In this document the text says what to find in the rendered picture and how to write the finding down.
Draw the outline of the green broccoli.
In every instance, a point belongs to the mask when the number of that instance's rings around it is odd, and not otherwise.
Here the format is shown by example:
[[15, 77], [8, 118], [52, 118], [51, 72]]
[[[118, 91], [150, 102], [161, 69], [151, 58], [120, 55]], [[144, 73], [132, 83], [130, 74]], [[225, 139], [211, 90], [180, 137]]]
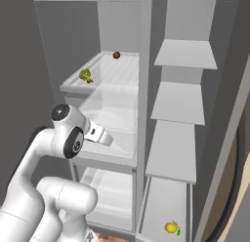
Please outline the green broccoli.
[[88, 84], [93, 83], [93, 79], [91, 78], [91, 72], [89, 68], [82, 69], [79, 73], [79, 78], [81, 80], [86, 81]]

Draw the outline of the grey freezer drawer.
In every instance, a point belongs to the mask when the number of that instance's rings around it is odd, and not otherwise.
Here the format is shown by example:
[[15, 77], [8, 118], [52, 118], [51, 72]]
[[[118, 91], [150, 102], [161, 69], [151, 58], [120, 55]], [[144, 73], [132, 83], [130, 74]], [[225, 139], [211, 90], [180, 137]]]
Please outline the grey freezer drawer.
[[[136, 242], [191, 242], [191, 187], [188, 183], [148, 177], [136, 230]], [[181, 235], [164, 226], [174, 221]]]

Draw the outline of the grey fridge door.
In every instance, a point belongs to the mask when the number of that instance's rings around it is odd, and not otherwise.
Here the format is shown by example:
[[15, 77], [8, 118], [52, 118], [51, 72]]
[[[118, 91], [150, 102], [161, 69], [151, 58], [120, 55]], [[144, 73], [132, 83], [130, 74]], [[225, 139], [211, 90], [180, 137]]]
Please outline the grey fridge door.
[[244, 109], [244, 106], [247, 101], [247, 97], [250, 91], [250, 55], [248, 56], [247, 63], [243, 72], [242, 80], [239, 86], [239, 90], [236, 96], [236, 100], [234, 103], [234, 107], [232, 109], [232, 113], [229, 119], [228, 128], [226, 131], [226, 135], [222, 144], [222, 148], [220, 151], [220, 156], [218, 159], [218, 163], [215, 169], [215, 173], [210, 185], [209, 193], [205, 202], [205, 206], [203, 209], [203, 213], [201, 216], [201, 220], [195, 235], [194, 242], [201, 242], [203, 232], [205, 230], [205, 225], [208, 221], [209, 214], [212, 209], [213, 202], [215, 200], [215, 196], [219, 187], [219, 183], [226, 166], [230, 148], [236, 134], [236, 129], [240, 122], [240, 118]]

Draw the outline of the clear fridge crisper drawer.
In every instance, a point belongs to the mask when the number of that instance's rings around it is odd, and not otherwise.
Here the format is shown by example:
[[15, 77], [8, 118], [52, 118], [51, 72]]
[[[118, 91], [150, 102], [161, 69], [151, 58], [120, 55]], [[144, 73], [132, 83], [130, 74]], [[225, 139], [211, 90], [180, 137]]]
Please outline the clear fridge crisper drawer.
[[79, 157], [134, 165], [137, 150], [138, 95], [132, 92], [96, 89], [92, 94], [68, 93], [74, 105], [113, 137], [111, 146], [85, 141]]
[[131, 167], [118, 168], [70, 165], [73, 178], [98, 192], [98, 204], [87, 216], [90, 225], [120, 233], [135, 231], [134, 179]]

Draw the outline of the glass fridge shelf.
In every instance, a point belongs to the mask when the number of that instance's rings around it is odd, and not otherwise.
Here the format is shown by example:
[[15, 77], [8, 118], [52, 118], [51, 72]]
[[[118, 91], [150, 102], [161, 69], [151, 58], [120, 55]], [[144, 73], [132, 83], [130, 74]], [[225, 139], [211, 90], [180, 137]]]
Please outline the glass fridge shelf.
[[[77, 69], [60, 85], [67, 93], [91, 93], [102, 88], [118, 91], [137, 91], [139, 86], [139, 61], [137, 53], [122, 53], [119, 59], [112, 52], [100, 52]], [[89, 68], [93, 83], [79, 78], [82, 69]]]

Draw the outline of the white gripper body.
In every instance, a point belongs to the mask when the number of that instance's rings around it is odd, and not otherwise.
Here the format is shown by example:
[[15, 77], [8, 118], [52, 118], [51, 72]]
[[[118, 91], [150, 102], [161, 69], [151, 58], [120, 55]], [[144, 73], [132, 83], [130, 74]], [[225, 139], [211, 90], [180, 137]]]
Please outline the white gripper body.
[[107, 130], [104, 127], [100, 126], [100, 125], [98, 125], [96, 127], [96, 129], [97, 129], [98, 143], [106, 145], [106, 146], [110, 146], [112, 144], [112, 142], [113, 142], [112, 135], [110, 135], [107, 132]]

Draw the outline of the grey freezer shelf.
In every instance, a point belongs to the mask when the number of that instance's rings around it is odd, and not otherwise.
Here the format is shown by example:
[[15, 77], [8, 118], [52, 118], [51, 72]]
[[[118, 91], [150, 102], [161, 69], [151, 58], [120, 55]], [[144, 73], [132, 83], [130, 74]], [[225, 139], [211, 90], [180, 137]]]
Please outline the grey freezer shelf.
[[193, 124], [156, 122], [146, 174], [176, 182], [196, 183]]
[[161, 82], [151, 118], [205, 125], [201, 86]]
[[217, 69], [208, 41], [165, 39], [154, 62], [155, 65], [203, 69]]

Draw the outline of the grey open fridge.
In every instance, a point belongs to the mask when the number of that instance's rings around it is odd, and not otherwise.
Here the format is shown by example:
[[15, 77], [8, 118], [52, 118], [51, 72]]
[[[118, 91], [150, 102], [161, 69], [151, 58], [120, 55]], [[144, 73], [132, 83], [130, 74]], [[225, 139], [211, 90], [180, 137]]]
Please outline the grey open fridge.
[[[191, 242], [201, 220], [240, 86], [229, 76], [229, 51], [241, 0], [34, 0], [42, 38], [58, 99], [67, 92], [60, 85], [100, 52], [137, 53], [139, 86], [137, 150], [134, 165], [135, 231], [120, 233], [98, 226], [98, 232], [136, 238], [146, 191], [146, 165], [158, 120], [151, 113], [161, 82], [201, 86], [205, 125], [194, 125], [196, 183], [191, 184]], [[155, 65], [165, 39], [208, 41], [217, 69]], [[85, 159], [80, 166], [118, 168], [121, 164]]]

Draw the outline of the yellow lemon with leaf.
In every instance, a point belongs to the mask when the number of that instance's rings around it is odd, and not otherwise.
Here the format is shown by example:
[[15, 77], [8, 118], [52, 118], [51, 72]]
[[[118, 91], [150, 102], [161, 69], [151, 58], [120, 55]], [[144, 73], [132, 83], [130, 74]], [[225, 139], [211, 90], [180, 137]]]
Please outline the yellow lemon with leaf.
[[181, 235], [181, 228], [174, 221], [167, 222], [164, 226], [164, 229], [171, 234], [176, 234], [177, 236]]

